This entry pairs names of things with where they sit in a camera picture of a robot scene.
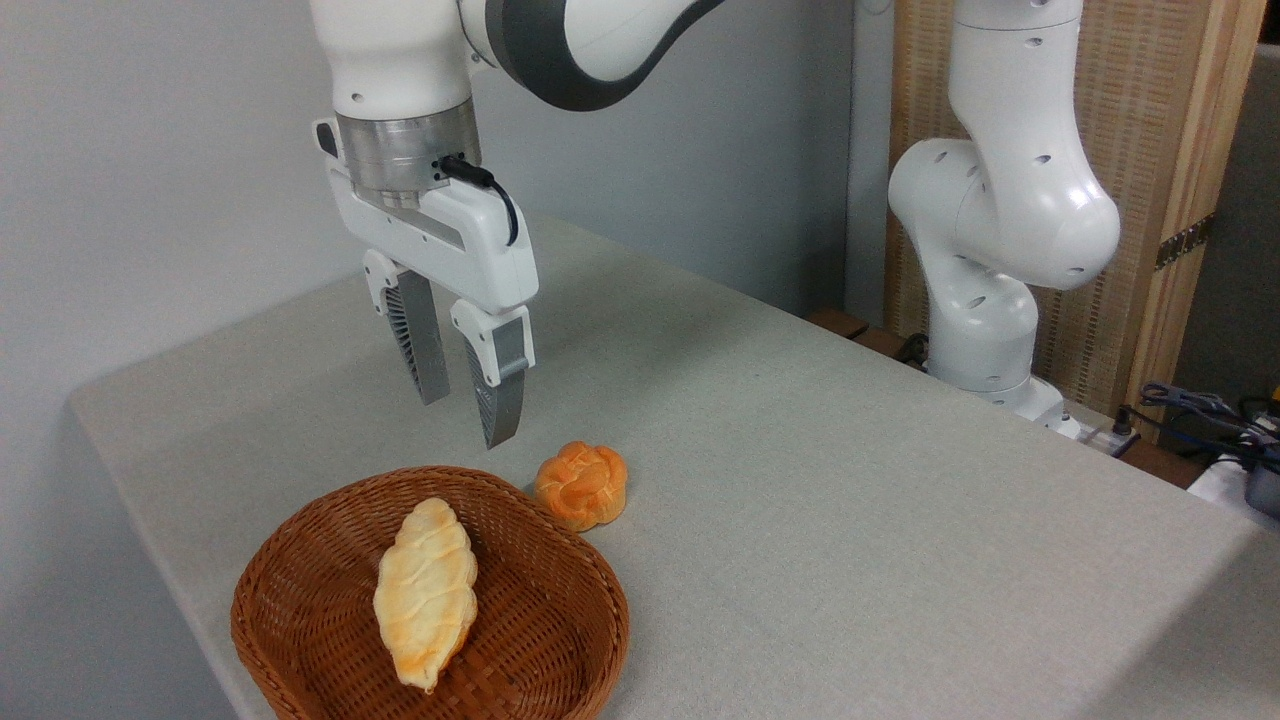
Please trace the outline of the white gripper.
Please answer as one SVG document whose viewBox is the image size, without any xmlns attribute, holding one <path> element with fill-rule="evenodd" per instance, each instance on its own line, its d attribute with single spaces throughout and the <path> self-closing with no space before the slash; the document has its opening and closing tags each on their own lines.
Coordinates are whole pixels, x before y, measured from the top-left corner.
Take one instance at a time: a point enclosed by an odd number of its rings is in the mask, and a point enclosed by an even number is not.
<svg viewBox="0 0 1280 720">
<path fill-rule="evenodd" d="M 417 209 L 398 209 L 360 196 L 344 168 L 326 172 L 344 224 L 375 249 L 364 255 L 369 292 L 419 397 L 430 405 L 451 392 L 430 279 L 462 297 L 451 319 L 466 340 L 485 445 L 509 439 L 520 424 L 525 373 L 536 364 L 529 309 L 520 306 L 539 290 L 527 225 L 511 243 L 504 201 L 462 182 L 428 191 Z"/>
</svg>

